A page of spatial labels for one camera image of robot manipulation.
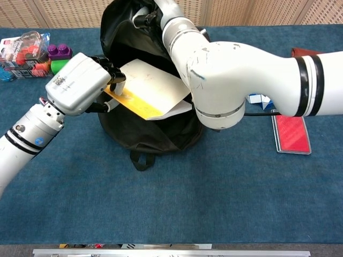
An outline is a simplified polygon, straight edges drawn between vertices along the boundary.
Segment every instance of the white robotic arm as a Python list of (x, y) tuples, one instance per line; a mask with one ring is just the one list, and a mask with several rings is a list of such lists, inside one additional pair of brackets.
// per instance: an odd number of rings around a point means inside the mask
[(163, 13), (163, 43), (207, 127), (237, 124), (251, 93), (269, 96), (287, 116), (343, 114), (343, 51), (282, 58), (246, 44), (210, 43), (174, 0), (154, 1)]
[(13, 177), (59, 133), (65, 116), (91, 112), (92, 106), (103, 112), (114, 107), (94, 103), (108, 84), (125, 80), (119, 69), (106, 62), (82, 53), (75, 55), (47, 83), (48, 100), (32, 106), (0, 138), (0, 197)]

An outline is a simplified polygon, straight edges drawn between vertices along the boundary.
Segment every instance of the black cable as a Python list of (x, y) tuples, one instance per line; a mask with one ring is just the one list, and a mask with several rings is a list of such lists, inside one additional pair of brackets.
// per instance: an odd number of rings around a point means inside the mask
[(248, 113), (246, 112), (244, 116), (276, 116), (281, 115), (279, 112), (257, 112), (257, 113)]

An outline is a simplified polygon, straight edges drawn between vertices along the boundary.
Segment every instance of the plastic package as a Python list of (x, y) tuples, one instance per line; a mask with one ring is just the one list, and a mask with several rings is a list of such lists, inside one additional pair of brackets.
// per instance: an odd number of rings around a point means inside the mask
[(20, 37), (2, 39), (0, 63), (17, 78), (52, 77), (48, 46), (50, 33), (30, 31)]

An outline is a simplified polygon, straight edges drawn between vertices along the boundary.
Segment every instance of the blue table surface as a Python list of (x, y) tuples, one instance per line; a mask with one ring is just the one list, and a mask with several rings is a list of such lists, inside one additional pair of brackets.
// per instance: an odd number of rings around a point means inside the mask
[[(0, 37), (29, 30), (0, 28)], [(74, 53), (102, 53), (98, 28), (38, 31)], [(284, 57), (292, 47), (343, 50), (343, 25), (208, 32), (214, 41)], [(0, 82), (0, 134), (46, 95), (47, 82)], [(195, 146), (158, 157), (142, 173), (96, 114), (67, 117), (63, 131), (6, 189), (0, 244), (343, 243), (343, 116), (305, 121), (309, 156), (278, 154), (271, 118), (244, 117), (221, 133), (206, 129)]]

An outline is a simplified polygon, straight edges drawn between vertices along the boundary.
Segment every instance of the blue toy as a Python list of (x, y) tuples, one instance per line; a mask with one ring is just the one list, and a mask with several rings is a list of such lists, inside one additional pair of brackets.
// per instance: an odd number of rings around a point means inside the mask
[(0, 80), (4, 82), (9, 82), (14, 80), (15, 78), (16, 77), (12, 72), (4, 70), (4, 66), (0, 65)]

